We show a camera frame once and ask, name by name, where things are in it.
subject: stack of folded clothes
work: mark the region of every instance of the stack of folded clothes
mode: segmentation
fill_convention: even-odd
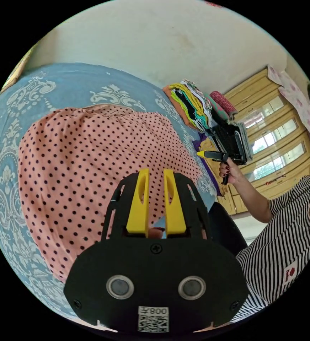
[[[163,91],[184,123],[191,128],[208,132],[216,126],[211,110],[215,110],[222,119],[228,119],[227,113],[218,103],[207,98],[193,82],[187,79],[168,85],[163,88]]]

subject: bed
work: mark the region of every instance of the bed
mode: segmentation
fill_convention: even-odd
[[[164,92],[126,72],[82,63],[52,64],[31,70],[0,95],[0,248],[19,279],[48,308],[65,318],[75,313],[37,249],[22,215],[17,179],[18,145],[27,129],[49,111],[114,103],[136,111],[159,112],[173,124],[180,139],[201,167],[197,188],[208,209],[216,189],[187,127]],[[158,223],[164,226],[164,219]]]

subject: qr code sticker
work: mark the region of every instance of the qr code sticker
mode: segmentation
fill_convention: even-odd
[[[168,308],[139,307],[138,331],[148,333],[169,332]]]

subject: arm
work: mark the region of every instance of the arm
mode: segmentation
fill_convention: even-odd
[[[273,215],[270,211],[269,200],[262,196],[251,185],[248,179],[241,175],[233,184],[249,213],[261,223],[268,223]]]
[[[228,165],[220,164],[219,175],[225,177],[228,174],[229,183],[233,184],[249,213],[258,221],[268,223],[273,217],[269,207],[269,200],[254,189],[230,158],[227,163]]]
[[[297,185],[279,197],[268,200],[251,185],[230,158],[227,163],[228,165],[220,164],[219,175],[221,177],[229,175],[229,183],[233,184],[249,213],[258,221],[268,223],[274,215],[289,204]]]

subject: black chair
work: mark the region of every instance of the black chair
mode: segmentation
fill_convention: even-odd
[[[213,240],[234,256],[247,247],[247,243],[233,219],[217,201],[208,212]]]

